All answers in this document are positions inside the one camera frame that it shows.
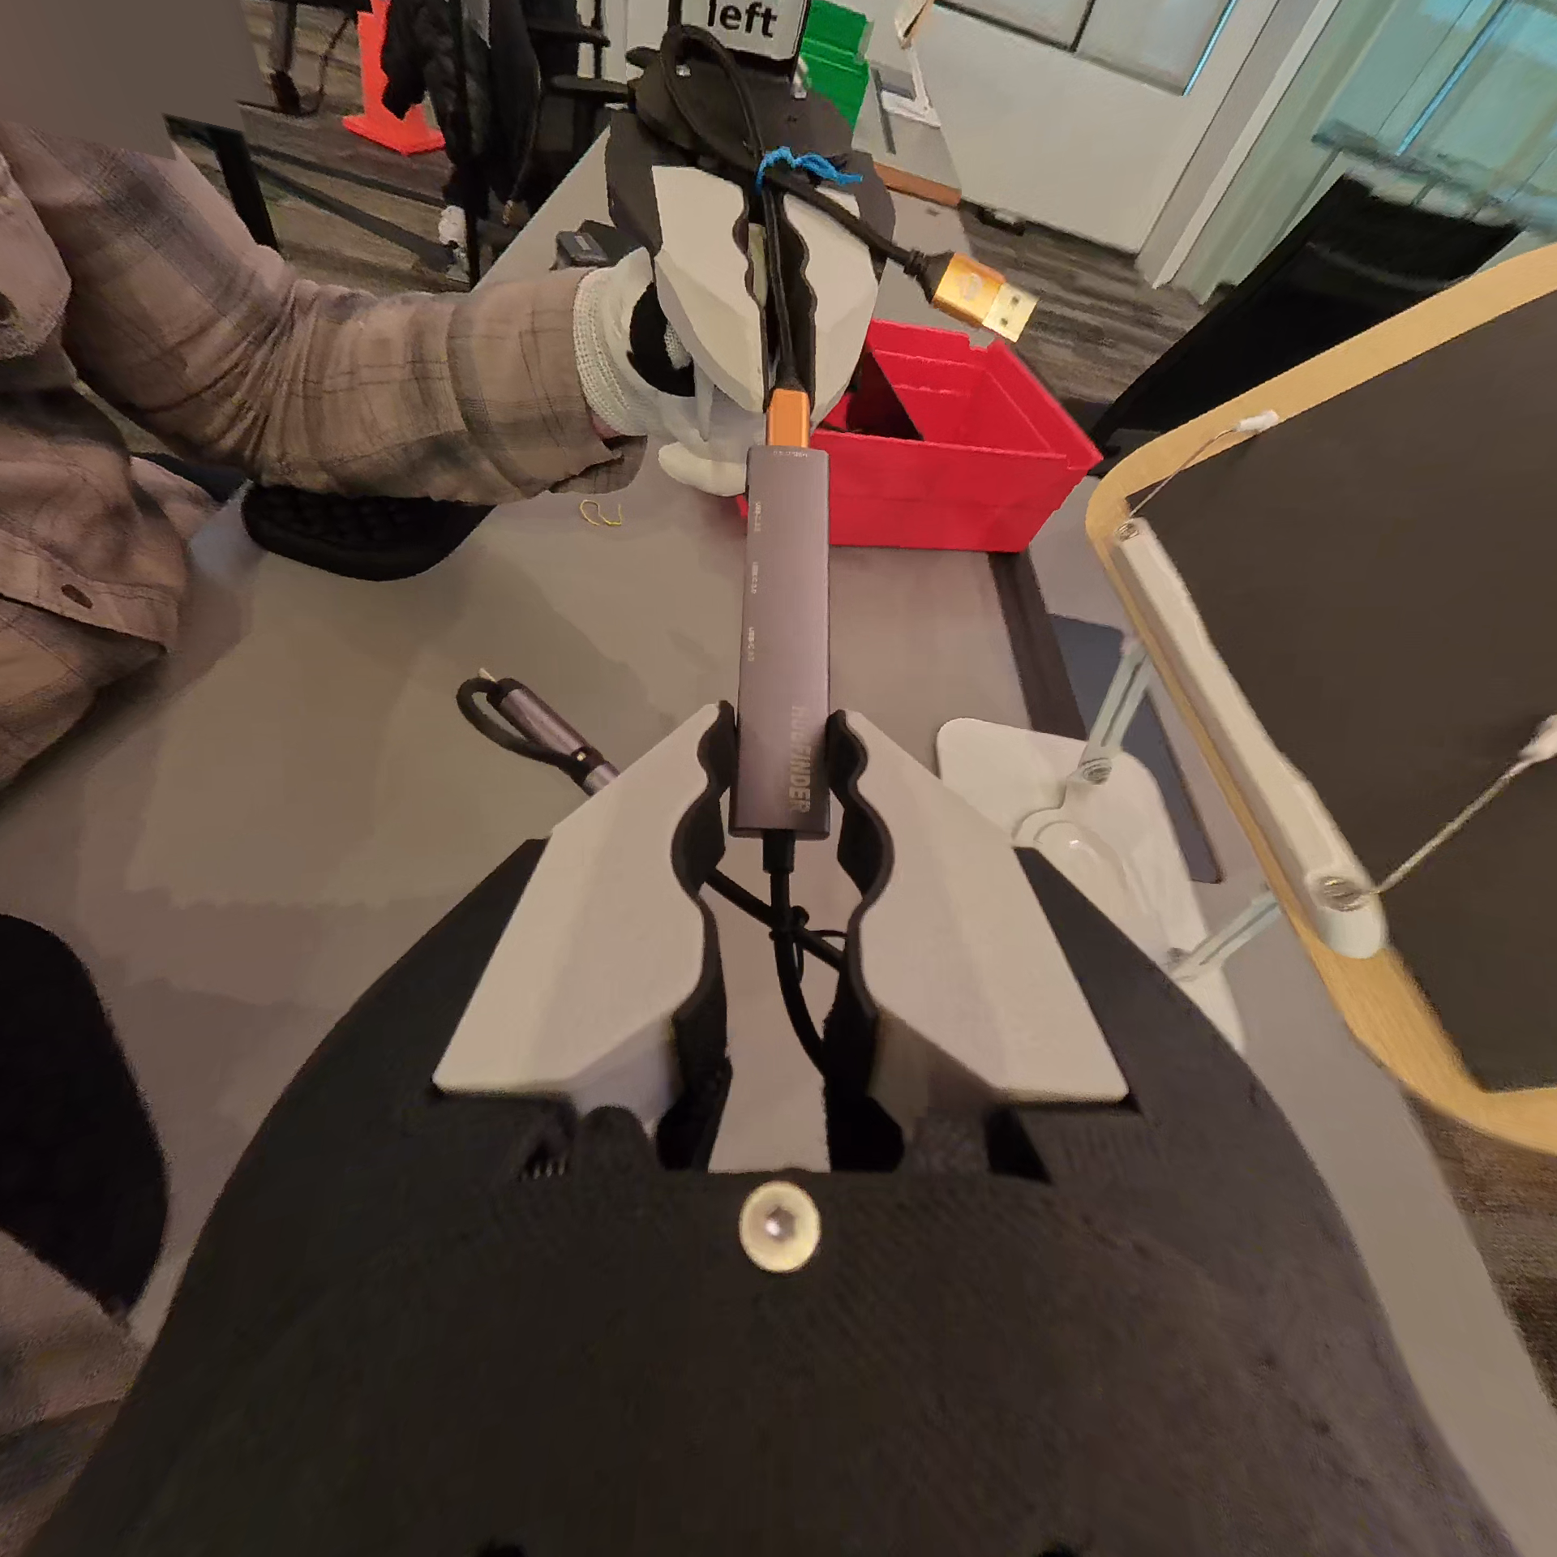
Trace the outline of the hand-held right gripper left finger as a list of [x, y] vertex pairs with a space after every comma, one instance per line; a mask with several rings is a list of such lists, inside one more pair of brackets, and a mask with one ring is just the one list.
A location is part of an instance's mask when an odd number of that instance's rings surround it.
[[445, 1096], [627, 1111], [670, 1170], [711, 1166], [733, 1063], [718, 925], [735, 710], [699, 709], [538, 848], [455, 1027]]

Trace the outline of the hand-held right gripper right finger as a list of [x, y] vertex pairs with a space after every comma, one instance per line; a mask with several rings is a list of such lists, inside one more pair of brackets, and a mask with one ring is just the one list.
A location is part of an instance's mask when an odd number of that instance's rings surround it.
[[825, 760], [859, 894], [824, 1024], [829, 1168], [890, 1174], [944, 1124], [983, 1139], [1018, 1111], [1124, 1103], [1020, 848], [863, 714], [829, 720]]

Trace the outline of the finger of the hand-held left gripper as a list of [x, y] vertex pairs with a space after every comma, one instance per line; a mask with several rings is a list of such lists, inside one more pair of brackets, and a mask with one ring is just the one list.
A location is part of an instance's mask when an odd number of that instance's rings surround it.
[[766, 317], [753, 293], [744, 190], [692, 165], [651, 173], [655, 290], [694, 369], [742, 412], [762, 416], [770, 386]]
[[866, 243], [813, 204], [785, 195], [785, 278], [798, 371], [811, 416], [825, 418], [850, 390], [879, 297]]

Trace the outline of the blue twist tie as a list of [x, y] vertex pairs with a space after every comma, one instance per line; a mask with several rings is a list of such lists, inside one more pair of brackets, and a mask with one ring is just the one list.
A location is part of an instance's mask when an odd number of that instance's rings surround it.
[[864, 184], [864, 175], [850, 171], [838, 158], [818, 151], [792, 147], [770, 149], [762, 154], [753, 175], [753, 193], [764, 193], [770, 182], [803, 182], [809, 190], [853, 190]]

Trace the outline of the red storage bin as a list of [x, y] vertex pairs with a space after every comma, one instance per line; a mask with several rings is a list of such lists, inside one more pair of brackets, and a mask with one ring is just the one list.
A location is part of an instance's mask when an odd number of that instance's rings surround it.
[[848, 549], [1026, 553], [1102, 462], [1003, 340], [887, 319], [811, 442], [831, 460], [831, 544]]

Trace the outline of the grey usb hub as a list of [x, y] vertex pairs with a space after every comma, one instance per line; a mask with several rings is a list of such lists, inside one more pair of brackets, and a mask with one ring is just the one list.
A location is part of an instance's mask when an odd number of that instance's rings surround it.
[[746, 495], [731, 831], [820, 842], [831, 831], [829, 458], [809, 447], [755, 447]]

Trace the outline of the person's left forearm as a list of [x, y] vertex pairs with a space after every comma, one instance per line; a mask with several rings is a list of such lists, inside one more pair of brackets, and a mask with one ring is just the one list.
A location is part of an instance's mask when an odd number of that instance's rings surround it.
[[53, 206], [71, 271], [67, 356], [180, 455], [312, 494], [503, 505], [612, 494], [646, 438], [597, 419], [579, 295], [553, 271], [466, 295], [303, 278], [184, 158], [84, 143]]

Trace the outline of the person's left hand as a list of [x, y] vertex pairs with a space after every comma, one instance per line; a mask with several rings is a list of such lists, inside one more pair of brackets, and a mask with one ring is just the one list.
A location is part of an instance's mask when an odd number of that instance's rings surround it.
[[748, 458], [764, 440], [764, 419], [694, 360], [659, 301], [644, 247], [585, 273], [573, 343], [583, 393], [605, 434], [661, 442], [666, 475], [701, 494], [748, 490]]

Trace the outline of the green bin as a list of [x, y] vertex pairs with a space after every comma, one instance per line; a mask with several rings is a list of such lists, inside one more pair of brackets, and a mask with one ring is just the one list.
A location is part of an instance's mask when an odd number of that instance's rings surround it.
[[809, 93], [822, 95], [855, 130], [863, 117], [870, 80], [872, 21], [866, 13], [835, 2], [811, 2], [801, 75]]

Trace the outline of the white adjustable stand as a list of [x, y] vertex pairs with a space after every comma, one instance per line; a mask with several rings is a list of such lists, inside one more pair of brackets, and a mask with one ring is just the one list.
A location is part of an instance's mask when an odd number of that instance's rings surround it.
[[[1274, 746], [1154, 529], [1126, 521], [1113, 557], [1146, 638], [1122, 640], [1089, 736], [953, 720], [939, 734], [944, 785], [1015, 846], [1061, 868], [1181, 983], [1211, 977], [1280, 918], [1341, 959], [1380, 955], [1389, 924], [1369, 872], [1319, 792]], [[1185, 697], [1187, 720], [1205, 736], [1270, 859], [1267, 888], [1217, 929], [1192, 909], [1161, 786], [1124, 749], [1155, 681]]]

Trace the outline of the black jacket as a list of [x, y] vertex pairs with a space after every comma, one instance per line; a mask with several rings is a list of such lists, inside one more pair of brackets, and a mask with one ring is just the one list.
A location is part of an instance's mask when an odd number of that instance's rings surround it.
[[392, 2], [381, 65], [395, 119], [434, 108], [453, 165], [447, 204], [534, 204], [542, 75], [525, 4]]

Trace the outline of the person's plaid shirt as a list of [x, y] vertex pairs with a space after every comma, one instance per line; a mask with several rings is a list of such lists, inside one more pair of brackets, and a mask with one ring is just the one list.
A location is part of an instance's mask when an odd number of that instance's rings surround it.
[[[84, 143], [4, 125], [4, 786], [166, 658], [188, 544], [216, 506], [134, 460], [67, 356], [73, 278], [51, 215], [82, 199], [58, 154]], [[4, 1554], [49, 1517], [140, 1359], [125, 1318], [4, 1235]]]

